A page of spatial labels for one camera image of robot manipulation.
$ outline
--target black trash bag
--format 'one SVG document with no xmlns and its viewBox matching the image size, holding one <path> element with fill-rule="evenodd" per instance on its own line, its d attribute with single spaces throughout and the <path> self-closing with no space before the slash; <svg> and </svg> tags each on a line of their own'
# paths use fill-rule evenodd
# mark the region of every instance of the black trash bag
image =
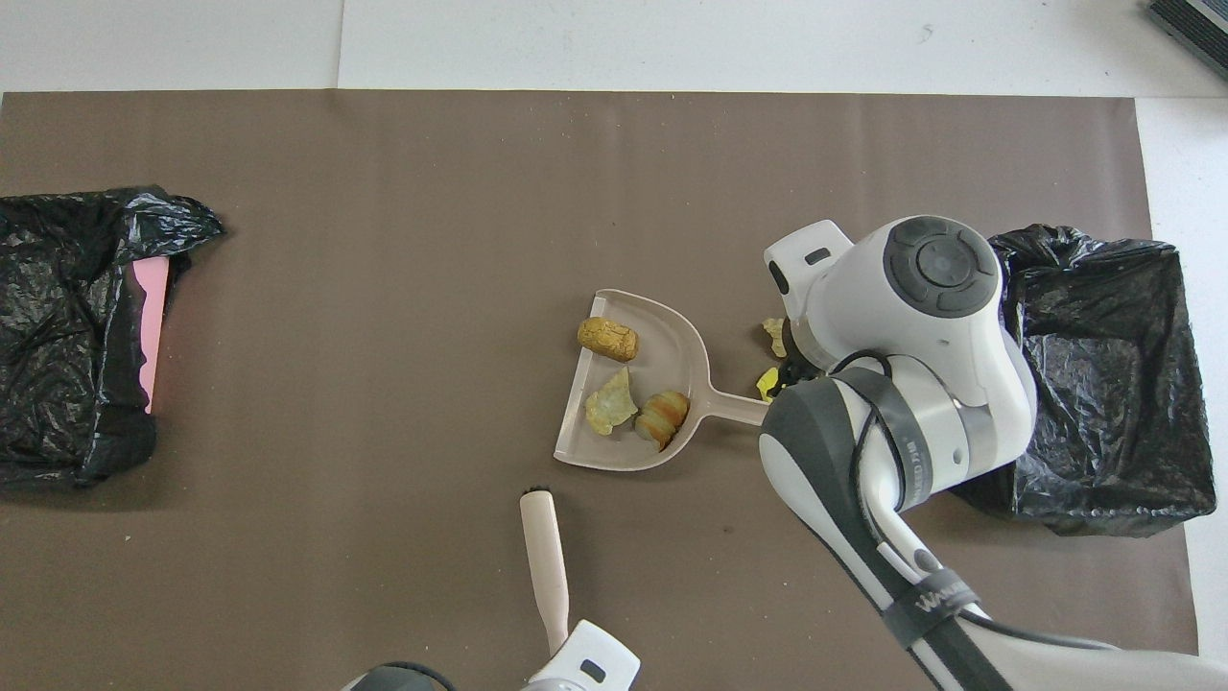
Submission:
<svg viewBox="0 0 1228 691">
<path fill-rule="evenodd" d="M 990 238 L 1002 317 L 1036 380 L 1013 465 L 954 490 L 1059 535 L 1144 538 L 1216 508 L 1176 249 L 1032 225 Z"/>
<path fill-rule="evenodd" d="M 173 280 L 222 232 L 157 187 L 0 198 L 0 488 L 87 487 L 149 460 L 131 261 L 169 255 Z"/>
</svg>

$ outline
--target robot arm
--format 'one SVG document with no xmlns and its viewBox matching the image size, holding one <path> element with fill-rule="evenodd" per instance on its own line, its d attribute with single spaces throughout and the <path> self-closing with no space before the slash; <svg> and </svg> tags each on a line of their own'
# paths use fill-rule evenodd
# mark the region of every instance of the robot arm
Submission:
<svg viewBox="0 0 1228 691">
<path fill-rule="evenodd" d="M 899 517 L 1012 461 L 1032 436 L 1034 385 L 998 326 L 986 253 L 933 216 L 856 245 L 824 221 L 768 249 L 797 349 L 829 372 L 786 388 L 764 419 L 772 487 L 939 689 L 1228 687 L 1228 668 L 1191 655 L 993 622 Z"/>
<path fill-rule="evenodd" d="M 640 658 L 597 625 L 581 620 L 549 663 L 521 691 L 628 691 Z M 341 691 L 446 691 L 453 686 L 421 665 L 388 663 L 351 681 Z"/>
</svg>

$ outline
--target black cable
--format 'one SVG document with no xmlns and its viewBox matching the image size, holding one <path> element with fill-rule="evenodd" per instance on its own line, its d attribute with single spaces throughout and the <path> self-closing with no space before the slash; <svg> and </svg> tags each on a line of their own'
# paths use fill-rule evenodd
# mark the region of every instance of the black cable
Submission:
<svg viewBox="0 0 1228 691">
<path fill-rule="evenodd" d="M 960 610 L 959 619 L 975 623 L 981 628 L 986 628 L 995 633 L 1001 633 L 1003 636 L 1009 636 L 1012 638 L 1019 638 L 1022 641 L 1032 641 L 1033 643 L 1044 643 L 1046 646 L 1060 646 L 1062 648 L 1082 648 L 1084 650 L 1120 650 L 1116 646 L 1110 646 L 1108 643 L 1102 643 L 1099 641 L 1092 641 L 1090 638 L 1077 638 L 1073 636 L 1059 636 L 1056 633 L 1039 633 L 1035 631 L 1027 631 L 1023 628 L 1016 628 L 1005 623 L 1000 623 L 989 617 L 980 616 L 977 614 L 970 612 L 968 610 Z"/>
<path fill-rule="evenodd" d="M 442 686 L 445 691 L 457 691 L 457 687 L 452 686 L 452 682 L 445 679 L 442 674 L 435 671 L 433 669 L 426 665 L 421 665 L 418 663 L 384 663 L 381 666 L 394 666 L 398 669 L 408 669 L 410 671 L 416 671 L 419 674 L 431 677 L 431 680 Z"/>
<path fill-rule="evenodd" d="M 868 358 L 878 363 L 878 367 L 883 368 L 883 376 L 887 379 L 892 379 L 892 363 L 887 360 L 887 356 L 877 353 L 874 351 L 857 351 L 836 363 L 834 368 L 828 371 L 828 376 L 840 373 L 850 365 L 860 361 L 862 358 Z M 871 536 L 877 542 L 885 542 L 883 538 L 883 531 L 878 528 L 878 522 L 869 513 L 869 507 L 866 506 L 866 497 L 861 491 L 861 455 L 866 450 L 866 439 L 869 437 L 869 431 L 876 425 L 878 425 L 878 412 L 873 407 L 869 410 L 869 415 L 866 416 L 866 422 L 861 426 L 861 433 L 857 436 L 857 444 L 852 448 L 852 460 L 849 464 L 849 482 L 852 485 L 853 495 L 857 497 L 857 508 L 861 509 L 861 518 L 866 522 L 866 528 L 869 529 Z"/>
<path fill-rule="evenodd" d="M 887 377 L 887 379 L 892 379 L 892 363 L 887 360 L 887 356 L 877 353 L 874 351 L 857 351 L 856 353 L 851 353 L 845 360 L 836 363 L 834 368 L 828 371 L 828 376 L 836 374 L 837 372 L 845 369 L 850 365 L 862 358 L 869 358 L 876 363 L 878 363 L 878 366 L 883 368 L 883 374 Z"/>
</svg>

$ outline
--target small brush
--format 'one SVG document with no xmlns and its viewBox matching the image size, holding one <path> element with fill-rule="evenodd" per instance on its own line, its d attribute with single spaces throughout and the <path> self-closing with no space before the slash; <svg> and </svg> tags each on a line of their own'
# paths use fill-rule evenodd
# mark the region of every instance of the small brush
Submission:
<svg viewBox="0 0 1228 691">
<path fill-rule="evenodd" d="M 524 550 L 529 556 L 529 577 L 542 623 L 545 625 L 550 655 L 567 639 L 567 571 L 562 563 L 562 540 L 554 495 L 549 487 L 532 487 L 521 496 L 521 523 Z"/>
</svg>

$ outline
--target croissant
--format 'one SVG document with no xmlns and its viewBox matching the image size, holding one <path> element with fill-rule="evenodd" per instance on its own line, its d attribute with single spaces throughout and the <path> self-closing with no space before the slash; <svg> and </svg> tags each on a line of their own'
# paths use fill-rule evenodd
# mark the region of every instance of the croissant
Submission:
<svg viewBox="0 0 1228 691">
<path fill-rule="evenodd" d="M 657 450 L 661 452 L 674 438 L 686 420 L 688 411 L 690 401 L 686 396 L 677 392 L 655 394 L 640 409 L 640 415 L 635 419 L 635 432 L 648 442 L 656 442 Z"/>
<path fill-rule="evenodd" d="M 593 353 L 620 363 L 626 363 L 640 353 L 640 334 L 631 326 L 605 317 L 582 320 L 576 339 Z"/>
</svg>

